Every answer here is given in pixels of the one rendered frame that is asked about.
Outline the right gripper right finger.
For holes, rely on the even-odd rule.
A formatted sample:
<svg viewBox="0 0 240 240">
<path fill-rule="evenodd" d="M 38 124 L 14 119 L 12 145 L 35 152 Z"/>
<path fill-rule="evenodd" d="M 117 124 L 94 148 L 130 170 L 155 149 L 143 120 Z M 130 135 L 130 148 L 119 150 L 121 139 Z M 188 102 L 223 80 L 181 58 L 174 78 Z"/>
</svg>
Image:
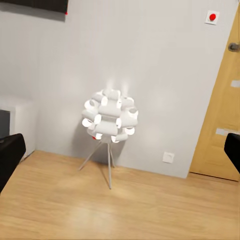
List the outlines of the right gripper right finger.
<svg viewBox="0 0 240 240">
<path fill-rule="evenodd" d="M 240 173 L 240 135 L 235 133 L 228 133 L 224 151 Z"/>
</svg>

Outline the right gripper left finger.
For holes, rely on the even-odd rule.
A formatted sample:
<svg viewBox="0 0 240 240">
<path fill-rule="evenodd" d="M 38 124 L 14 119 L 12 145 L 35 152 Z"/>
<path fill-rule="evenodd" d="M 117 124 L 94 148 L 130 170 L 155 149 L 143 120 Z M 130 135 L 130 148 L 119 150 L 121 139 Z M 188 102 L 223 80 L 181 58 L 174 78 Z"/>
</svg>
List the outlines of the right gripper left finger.
<svg viewBox="0 0 240 240">
<path fill-rule="evenodd" d="M 0 193 L 25 153 L 22 133 L 0 138 Z"/>
</svg>

